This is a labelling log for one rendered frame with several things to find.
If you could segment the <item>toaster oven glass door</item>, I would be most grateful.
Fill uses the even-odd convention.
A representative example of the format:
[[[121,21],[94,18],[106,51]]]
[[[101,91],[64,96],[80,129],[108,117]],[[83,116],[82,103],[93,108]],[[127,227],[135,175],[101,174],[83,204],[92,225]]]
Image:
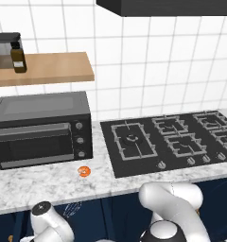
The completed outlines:
[[[0,169],[53,164],[74,159],[71,128],[66,134],[0,136]]]

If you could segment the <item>black range hood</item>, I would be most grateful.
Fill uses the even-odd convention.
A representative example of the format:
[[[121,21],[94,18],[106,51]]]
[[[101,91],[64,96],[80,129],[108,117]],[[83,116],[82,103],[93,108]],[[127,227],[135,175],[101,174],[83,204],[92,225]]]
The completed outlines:
[[[122,17],[227,16],[227,0],[96,0]]]

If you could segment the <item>black toaster oven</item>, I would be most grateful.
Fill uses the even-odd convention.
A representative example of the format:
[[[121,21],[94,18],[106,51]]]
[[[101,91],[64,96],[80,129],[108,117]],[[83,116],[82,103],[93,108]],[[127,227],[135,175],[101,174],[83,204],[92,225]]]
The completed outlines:
[[[82,123],[81,130],[76,123]],[[69,123],[72,133],[74,159],[93,157],[92,120],[85,92],[55,93],[46,95],[19,95],[0,98],[0,129]],[[84,138],[83,144],[77,138]],[[80,151],[86,156],[80,158]]]

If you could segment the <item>black gas hob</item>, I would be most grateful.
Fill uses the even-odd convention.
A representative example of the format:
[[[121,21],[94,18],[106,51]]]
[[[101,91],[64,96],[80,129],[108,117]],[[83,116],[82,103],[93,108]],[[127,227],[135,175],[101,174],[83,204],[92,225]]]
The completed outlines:
[[[116,178],[227,162],[227,117],[218,111],[106,121],[100,126]],[[218,158],[220,152],[225,161]],[[210,163],[202,160],[205,154]],[[194,165],[187,162],[189,157]],[[165,169],[158,167],[161,161]]]

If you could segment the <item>wooden wall shelf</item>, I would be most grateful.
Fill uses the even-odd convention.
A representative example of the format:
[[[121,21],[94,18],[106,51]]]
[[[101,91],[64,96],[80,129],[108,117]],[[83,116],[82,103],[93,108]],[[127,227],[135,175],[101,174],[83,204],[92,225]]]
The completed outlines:
[[[27,54],[27,71],[0,69],[0,87],[94,81],[95,75],[85,52]]]

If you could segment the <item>navy blue cupboard door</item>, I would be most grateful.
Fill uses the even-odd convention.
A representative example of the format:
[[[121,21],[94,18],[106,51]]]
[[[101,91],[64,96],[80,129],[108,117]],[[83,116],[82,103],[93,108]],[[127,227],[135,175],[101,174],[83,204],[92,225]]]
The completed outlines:
[[[33,235],[29,211],[0,215],[0,242],[9,242],[10,235],[13,235],[13,242]]]
[[[113,242],[139,242],[148,228],[152,211],[144,208],[137,193],[101,200],[107,237]]]
[[[227,239],[227,178],[197,182],[203,194],[200,217],[211,242]]]

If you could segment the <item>dark bottle with white label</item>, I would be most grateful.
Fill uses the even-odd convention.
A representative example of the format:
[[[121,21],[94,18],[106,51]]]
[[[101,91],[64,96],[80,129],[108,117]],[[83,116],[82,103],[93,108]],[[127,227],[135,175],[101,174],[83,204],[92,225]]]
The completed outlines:
[[[23,48],[20,46],[18,42],[12,42],[11,44],[10,55],[12,59],[12,64],[14,71],[19,73],[25,73],[26,68],[26,59]]]

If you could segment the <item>small orange round item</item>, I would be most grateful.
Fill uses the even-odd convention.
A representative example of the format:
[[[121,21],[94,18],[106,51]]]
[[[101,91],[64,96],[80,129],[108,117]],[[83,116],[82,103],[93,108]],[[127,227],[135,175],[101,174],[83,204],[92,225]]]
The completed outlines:
[[[91,169],[88,166],[81,166],[78,173],[81,177],[88,177],[91,174]]]

